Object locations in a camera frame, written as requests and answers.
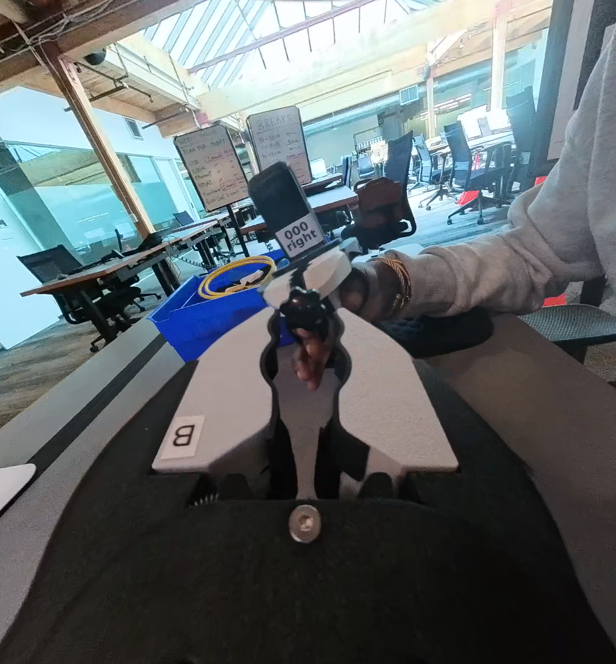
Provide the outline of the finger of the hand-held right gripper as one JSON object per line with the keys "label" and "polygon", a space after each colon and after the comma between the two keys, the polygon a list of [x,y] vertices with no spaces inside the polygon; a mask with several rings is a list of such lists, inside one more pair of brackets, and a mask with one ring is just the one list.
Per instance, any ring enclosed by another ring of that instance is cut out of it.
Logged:
{"label": "finger of the hand-held right gripper", "polygon": [[275,275],[262,287],[262,298],[264,302],[270,307],[281,307],[286,303],[294,288],[291,283],[294,276],[294,272]]}
{"label": "finger of the hand-held right gripper", "polygon": [[313,258],[306,267],[306,290],[328,298],[352,271],[351,260],[344,252],[325,252]]}

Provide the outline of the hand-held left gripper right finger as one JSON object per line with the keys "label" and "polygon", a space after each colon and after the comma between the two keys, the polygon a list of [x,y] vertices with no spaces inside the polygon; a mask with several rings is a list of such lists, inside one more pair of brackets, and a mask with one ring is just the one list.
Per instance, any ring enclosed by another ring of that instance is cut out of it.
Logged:
{"label": "hand-held left gripper right finger", "polygon": [[377,473],[397,495],[408,475],[459,470],[459,461],[412,356],[392,337],[347,310],[334,314],[339,386],[320,432],[314,490],[351,497]]}

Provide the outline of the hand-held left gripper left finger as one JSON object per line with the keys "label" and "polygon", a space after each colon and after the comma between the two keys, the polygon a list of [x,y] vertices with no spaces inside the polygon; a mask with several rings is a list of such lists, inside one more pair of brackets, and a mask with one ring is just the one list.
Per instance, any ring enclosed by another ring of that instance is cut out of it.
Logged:
{"label": "hand-held left gripper left finger", "polygon": [[153,460],[154,472],[198,473],[218,491],[237,477],[254,497],[296,498],[296,462],[273,383],[278,321],[277,311],[259,311],[202,353]]}

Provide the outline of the black star knob screw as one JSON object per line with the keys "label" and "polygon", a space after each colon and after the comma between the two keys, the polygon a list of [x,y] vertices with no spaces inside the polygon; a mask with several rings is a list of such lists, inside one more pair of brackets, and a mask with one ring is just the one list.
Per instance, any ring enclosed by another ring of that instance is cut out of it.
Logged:
{"label": "black star knob screw", "polygon": [[293,288],[289,298],[280,305],[279,312],[285,317],[287,328],[298,343],[301,342],[301,329],[322,342],[327,340],[333,306],[325,304],[316,289]]}

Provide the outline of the blue storage bin white label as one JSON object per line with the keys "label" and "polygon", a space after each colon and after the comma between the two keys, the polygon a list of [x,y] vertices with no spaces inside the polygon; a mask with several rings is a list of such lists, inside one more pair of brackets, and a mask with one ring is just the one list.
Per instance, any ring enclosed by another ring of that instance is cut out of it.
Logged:
{"label": "blue storage bin white label", "polygon": [[215,343],[266,307],[259,288],[240,285],[242,277],[289,265],[281,250],[233,261],[207,275],[192,276],[149,319],[184,361],[200,359]]}

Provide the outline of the person's right forearm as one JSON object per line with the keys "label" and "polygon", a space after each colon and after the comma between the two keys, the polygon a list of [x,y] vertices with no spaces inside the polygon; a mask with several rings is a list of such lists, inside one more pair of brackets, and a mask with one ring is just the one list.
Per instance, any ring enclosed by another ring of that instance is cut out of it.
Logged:
{"label": "person's right forearm", "polygon": [[515,199],[500,232],[414,257],[396,252],[412,288],[405,312],[524,314],[570,283],[602,276],[587,214],[588,173],[562,165]]}

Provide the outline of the grey desk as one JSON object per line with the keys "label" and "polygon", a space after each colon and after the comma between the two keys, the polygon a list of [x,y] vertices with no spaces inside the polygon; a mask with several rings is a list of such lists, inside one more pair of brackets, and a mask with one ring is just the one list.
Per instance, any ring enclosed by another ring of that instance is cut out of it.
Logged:
{"label": "grey desk", "polygon": [[[428,363],[528,465],[616,644],[616,390],[511,315]],[[141,321],[0,429],[0,468],[44,471],[0,517],[0,642],[60,514],[109,440],[184,362]]]}

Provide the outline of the wooden office desk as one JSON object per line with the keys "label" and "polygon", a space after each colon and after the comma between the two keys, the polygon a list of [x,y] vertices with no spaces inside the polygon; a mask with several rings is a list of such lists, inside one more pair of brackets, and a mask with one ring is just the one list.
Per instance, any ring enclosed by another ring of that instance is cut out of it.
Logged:
{"label": "wooden office desk", "polygon": [[37,286],[22,291],[20,296],[48,295],[67,323],[90,323],[97,330],[97,337],[90,342],[89,350],[97,353],[138,321],[129,316],[129,307],[148,297],[161,298],[157,293],[142,292],[141,273],[151,270],[169,297],[180,287],[173,260],[198,248],[203,257],[198,265],[212,266],[206,242],[226,225],[222,215],[193,222],[161,236],[152,246],[127,254],[113,252],[109,258],[87,267],[79,268],[75,260],[69,260],[68,249],[63,245],[20,257],[19,261],[38,281]]}

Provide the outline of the long office table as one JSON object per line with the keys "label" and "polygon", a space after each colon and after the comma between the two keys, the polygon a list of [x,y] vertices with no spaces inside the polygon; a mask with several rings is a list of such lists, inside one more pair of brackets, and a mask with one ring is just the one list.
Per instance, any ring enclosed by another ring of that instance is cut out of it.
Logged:
{"label": "long office table", "polygon": [[[316,214],[338,210],[353,211],[358,207],[358,195],[352,189],[345,186],[309,195],[307,201]],[[239,228],[243,235],[266,231],[267,229],[267,224],[261,216],[256,217],[252,222]]]}

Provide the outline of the black mesh wrist rest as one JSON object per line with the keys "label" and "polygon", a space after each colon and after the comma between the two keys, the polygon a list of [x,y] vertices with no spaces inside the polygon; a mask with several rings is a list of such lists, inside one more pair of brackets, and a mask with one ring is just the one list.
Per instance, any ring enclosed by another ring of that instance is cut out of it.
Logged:
{"label": "black mesh wrist rest", "polygon": [[476,347],[494,333],[490,314],[480,308],[450,317],[420,315],[376,325],[414,359],[427,359]]}

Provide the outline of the black office chair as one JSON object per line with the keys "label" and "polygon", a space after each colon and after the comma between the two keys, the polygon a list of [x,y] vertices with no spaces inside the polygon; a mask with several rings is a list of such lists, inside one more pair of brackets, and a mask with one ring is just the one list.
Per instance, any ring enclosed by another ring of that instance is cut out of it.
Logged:
{"label": "black office chair", "polygon": [[388,142],[384,176],[401,185],[406,185],[412,164],[413,131]]}
{"label": "black office chair", "polygon": [[151,268],[166,294],[171,293],[173,277],[168,277],[161,252],[138,252],[85,266],[64,245],[57,245],[18,260],[41,282],[40,287],[21,295],[50,295],[67,323],[91,323],[98,331],[90,344],[93,353],[99,350],[99,342],[113,342],[138,321],[127,309],[149,296],[137,285],[141,272]]}
{"label": "black office chair", "polygon": [[476,194],[473,200],[448,215],[447,224],[452,225],[456,215],[476,209],[477,223],[482,225],[485,223],[483,210],[487,206],[500,209],[511,203],[508,187],[513,144],[503,140],[471,147],[460,121],[446,125],[444,134],[451,152],[451,183],[464,194]]}

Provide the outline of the glass skylight roof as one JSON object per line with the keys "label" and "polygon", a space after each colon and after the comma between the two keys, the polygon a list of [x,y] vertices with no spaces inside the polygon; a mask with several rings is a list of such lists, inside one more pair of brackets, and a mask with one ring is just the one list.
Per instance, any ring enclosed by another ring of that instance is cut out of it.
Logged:
{"label": "glass skylight roof", "polygon": [[140,33],[208,90],[351,47],[440,1],[201,1]]}

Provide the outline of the black framed marker sign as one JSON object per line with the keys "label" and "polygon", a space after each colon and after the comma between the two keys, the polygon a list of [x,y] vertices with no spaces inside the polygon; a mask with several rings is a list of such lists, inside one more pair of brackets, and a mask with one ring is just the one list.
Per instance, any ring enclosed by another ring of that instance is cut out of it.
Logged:
{"label": "black framed marker sign", "polygon": [[616,23],[616,1],[553,1],[526,187],[550,173]]}

